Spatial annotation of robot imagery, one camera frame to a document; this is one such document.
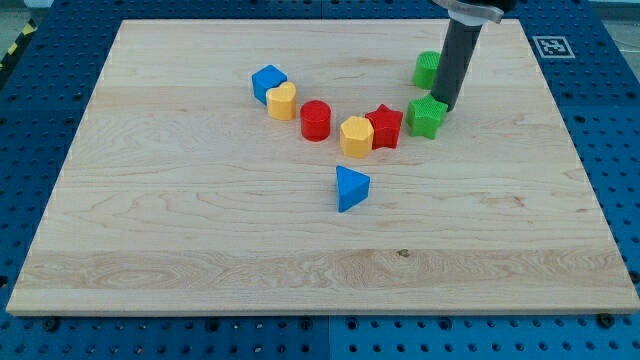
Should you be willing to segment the grey robot arm flange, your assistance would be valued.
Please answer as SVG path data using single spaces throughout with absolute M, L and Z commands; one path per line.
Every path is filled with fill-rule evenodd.
M 516 0 L 432 0 L 444 8 L 449 17 L 468 26 L 486 22 L 499 24 L 507 12 L 512 11 Z

